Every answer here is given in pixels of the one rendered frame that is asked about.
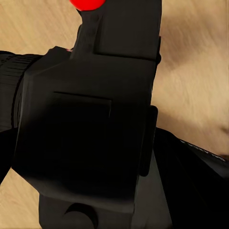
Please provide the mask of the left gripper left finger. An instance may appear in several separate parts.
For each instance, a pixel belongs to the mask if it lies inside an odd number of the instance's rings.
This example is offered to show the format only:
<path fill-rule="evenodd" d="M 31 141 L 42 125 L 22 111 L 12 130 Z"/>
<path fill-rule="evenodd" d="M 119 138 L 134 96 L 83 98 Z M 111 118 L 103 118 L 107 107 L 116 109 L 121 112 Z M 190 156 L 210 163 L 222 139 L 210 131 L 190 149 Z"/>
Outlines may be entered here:
<path fill-rule="evenodd" d="M 12 166 L 18 127 L 0 132 L 0 184 Z"/>

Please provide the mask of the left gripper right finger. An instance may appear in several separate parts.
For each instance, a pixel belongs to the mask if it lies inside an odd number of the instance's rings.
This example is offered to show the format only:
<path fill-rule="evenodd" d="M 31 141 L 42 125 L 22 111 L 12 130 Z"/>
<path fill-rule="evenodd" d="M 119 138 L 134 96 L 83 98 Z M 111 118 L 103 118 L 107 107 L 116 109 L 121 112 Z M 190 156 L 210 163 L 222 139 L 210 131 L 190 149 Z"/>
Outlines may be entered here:
<path fill-rule="evenodd" d="M 171 132 L 153 151 L 174 229 L 229 229 L 229 183 Z"/>

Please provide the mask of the digital camera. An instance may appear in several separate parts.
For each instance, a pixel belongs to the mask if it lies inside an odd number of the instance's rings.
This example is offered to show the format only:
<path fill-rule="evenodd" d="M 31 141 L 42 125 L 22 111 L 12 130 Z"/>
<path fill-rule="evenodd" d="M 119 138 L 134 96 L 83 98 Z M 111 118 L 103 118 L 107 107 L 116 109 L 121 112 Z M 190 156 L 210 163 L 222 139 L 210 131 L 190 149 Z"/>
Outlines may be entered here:
<path fill-rule="evenodd" d="M 11 168 L 39 194 L 42 229 L 131 229 L 150 170 L 162 0 L 69 0 L 71 50 L 0 51 L 0 132 L 19 128 Z"/>

